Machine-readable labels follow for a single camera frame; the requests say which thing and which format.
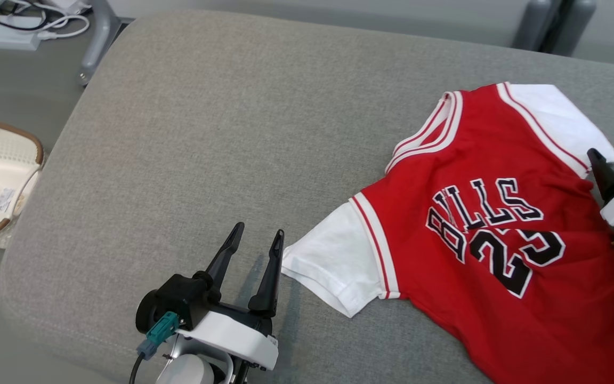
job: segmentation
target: white cable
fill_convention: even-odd
[[[45,24],[40,29],[36,29],[34,31],[20,31],[20,33],[37,34],[37,37],[39,37],[39,39],[43,39],[44,41],[46,41],[47,39],[63,39],[67,37],[78,36],[86,32],[90,28],[90,25],[91,25],[90,20],[84,17],[83,15],[70,14],[66,10],[63,10],[58,7],[52,7],[51,5],[46,5],[42,3],[24,2],[23,0],[6,0],[6,1],[20,5],[19,9],[15,11],[15,14],[19,14],[20,12],[23,12],[27,8],[30,8],[34,5],[36,8],[39,8],[39,10],[41,10],[42,19],[46,19],[46,12],[44,12],[44,10],[58,12],[59,14],[63,15],[59,19],[53,20],[52,22]],[[68,22],[70,20],[82,20],[83,22],[85,22],[85,25],[81,29],[77,31],[73,31],[73,32],[68,32],[67,34],[57,34],[56,32],[47,31],[47,29],[51,29],[51,28],[54,28],[54,29],[63,28],[66,25],[68,25]]]
[[[85,26],[83,26],[81,29],[79,29],[79,30],[77,30],[75,32],[68,32],[67,34],[57,34],[56,32],[46,31],[46,29],[49,29],[49,28],[53,27],[54,24],[56,24],[56,22],[61,22],[61,19],[58,19],[56,21],[53,21],[53,22],[45,25],[44,28],[42,28],[42,30],[37,33],[37,37],[39,37],[39,39],[43,39],[44,41],[48,41],[48,39],[64,39],[66,37],[75,37],[75,36],[78,36],[80,34],[83,34],[84,32],[86,32],[90,28],[90,20],[87,19],[86,17],[84,17],[83,15],[67,15],[66,16],[66,22],[68,22],[68,20],[72,20],[72,19],[82,20],[83,22],[85,22]]]

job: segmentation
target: black cable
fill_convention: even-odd
[[[139,370],[139,365],[143,362],[143,358],[146,357],[143,352],[139,353],[139,357],[136,358],[136,362],[134,362],[134,367],[132,369],[132,374],[130,374],[130,384],[134,384],[136,381],[136,372]]]
[[[17,27],[15,25],[10,25],[10,24],[8,24],[6,22],[2,22],[2,21],[0,21],[0,25],[3,25],[5,27],[9,27],[11,29],[16,29],[18,31],[37,31],[37,30],[41,29],[42,27],[44,27],[44,25],[46,25],[48,23],[47,22],[48,19],[49,19],[49,15],[47,14],[46,17],[44,18],[44,20],[42,20],[42,22],[39,25],[37,25],[37,27],[29,27],[29,28],[27,28],[27,27]]]
[[[27,3],[30,3],[32,8],[37,8],[37,9],[42,10],[42,11],[45,12],[44,13],[44,15],[45,15],[44,20],[42,20],[42,22],[39,25],[37,25],[37,27],[29,27],[29,28],[28,27],[17,27],[15,25],[10,25],[10,24],[7,24],[6,22],[2,22],[2,21],[0,21],[0,25],[3,25],[5,27],[9,27],[11,29],[16,29],[18,31],[37,31],[39,29],[42,29],[42,27],[44,27],[44,25],[49,24],[49,12],[56,12],[56,13],[58,13],[60,15],[63,15],[61,12],[58,12],[58,11],[55,11],[55,10],[45,10],[44,8],[37,7],[37,5],[35,5],[34,3],[32,3],[32,2],[30,2],[28,0],[25,0],[25,1]]]

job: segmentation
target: gray sofa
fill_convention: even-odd
[[[614,65],[251,15],[137,20],[20,219],[2,311],[45,350],[126,382],[146,292],[204,268],[245,221],[222,289],[244,306],[276,229],[290,244],[380,178],[444,91],[502,81],[557,85],[614,144]],[[283,277],[275,334],[275,371],[250,382],[490,382],[408,301],[348,319]],[[144,363],[139,381],[163,363]]]

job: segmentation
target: white sleeve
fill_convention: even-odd
[[[373,250],[350,203],[288,246],[281,271],[350,318],[383,294]]]
[[[591,167],[587,151],[599,150],[614,163],[614,148],[604,134],[575,104],[556,88],[547,84],[512,84],[512,97],[527,107],[546,134],[575,158]]]

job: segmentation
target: basketball jersey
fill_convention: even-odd
[[[499,384],[614,383],[614,248],[586,152],[599,129],[553,85],[448,92],[385,177],[285,251],[346,316],[409,299]]]

